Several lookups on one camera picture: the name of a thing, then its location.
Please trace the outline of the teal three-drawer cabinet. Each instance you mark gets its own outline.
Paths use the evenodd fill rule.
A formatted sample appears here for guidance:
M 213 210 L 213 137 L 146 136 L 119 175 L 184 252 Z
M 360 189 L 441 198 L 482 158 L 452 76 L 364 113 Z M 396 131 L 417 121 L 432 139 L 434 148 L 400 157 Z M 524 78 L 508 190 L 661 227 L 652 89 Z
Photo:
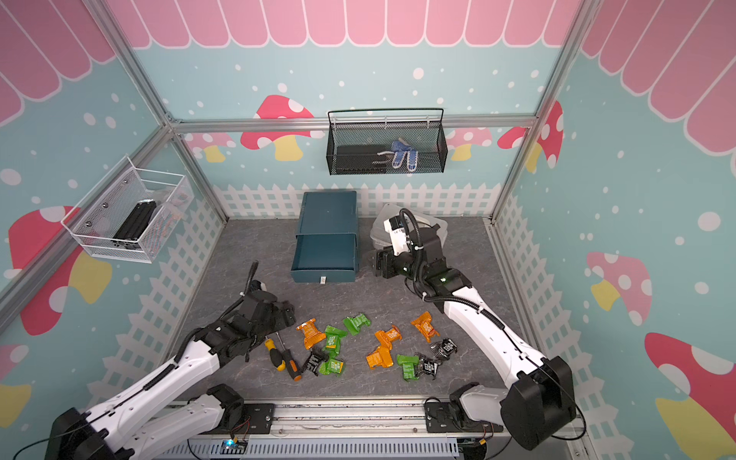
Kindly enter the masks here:
M 296 283 L 351 283 L 360 270 L 358 194 L 323 190 L 303 195 L 291 276 Z

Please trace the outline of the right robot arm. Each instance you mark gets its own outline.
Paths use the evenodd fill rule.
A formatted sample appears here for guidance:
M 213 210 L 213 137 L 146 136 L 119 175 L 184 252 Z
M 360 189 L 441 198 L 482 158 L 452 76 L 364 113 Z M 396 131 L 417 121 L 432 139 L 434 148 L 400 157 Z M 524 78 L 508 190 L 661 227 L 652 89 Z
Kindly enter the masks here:
M 525 450 L 534 450 L 581 414 L 567 362 L 547 358 L 526 343 L 482 299 L 471 280 L 448 265 L 439 225 L 421 225 L 402 208 L 383 222 L 391 244 L 377 251 L 374 273 L 404 277 L 408 289 L 457 324 L 494 365 L 505 388 L 472 385 L 458 396 L 463 415 L 506 429 Z

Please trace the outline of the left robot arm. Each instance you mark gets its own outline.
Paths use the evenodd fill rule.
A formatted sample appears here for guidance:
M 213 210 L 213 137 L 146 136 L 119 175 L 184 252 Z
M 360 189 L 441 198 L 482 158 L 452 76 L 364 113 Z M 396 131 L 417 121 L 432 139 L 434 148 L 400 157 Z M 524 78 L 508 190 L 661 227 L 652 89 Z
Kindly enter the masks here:
M 214 322 L 193 329 L 176 354 L 138 383 L 86 412 L 69 409 L 55 419 L 48 459 L 153 459 L 211 431 L 233 432 L 248 423 L 238 392 L 222 383 L 182 408 L 159 413 L 196 383 L 295 323 L 288 301 L 266 291 L 250 272 L 245 291 Z

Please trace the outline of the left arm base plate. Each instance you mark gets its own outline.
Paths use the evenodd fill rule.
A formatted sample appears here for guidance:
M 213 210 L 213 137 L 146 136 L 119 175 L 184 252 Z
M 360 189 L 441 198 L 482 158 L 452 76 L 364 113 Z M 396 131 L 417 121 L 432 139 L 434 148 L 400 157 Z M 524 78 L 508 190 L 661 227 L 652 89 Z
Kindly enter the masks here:
M 238 404 L 231 412 L 226 427 L 236 437 L 270 434 L 274 412 L 274 404 Z

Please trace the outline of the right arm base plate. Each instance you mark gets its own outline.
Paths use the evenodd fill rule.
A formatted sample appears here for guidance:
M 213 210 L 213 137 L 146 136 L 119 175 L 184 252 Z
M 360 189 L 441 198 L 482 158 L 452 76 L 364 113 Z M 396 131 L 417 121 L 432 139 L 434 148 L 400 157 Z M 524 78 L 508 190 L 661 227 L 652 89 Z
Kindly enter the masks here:
M 429 433 L 480 433 L 486 436 L 503 431 L 501 425 L 471 420 L 459 404 L 431 397 L 423 404 L 425 429 Z

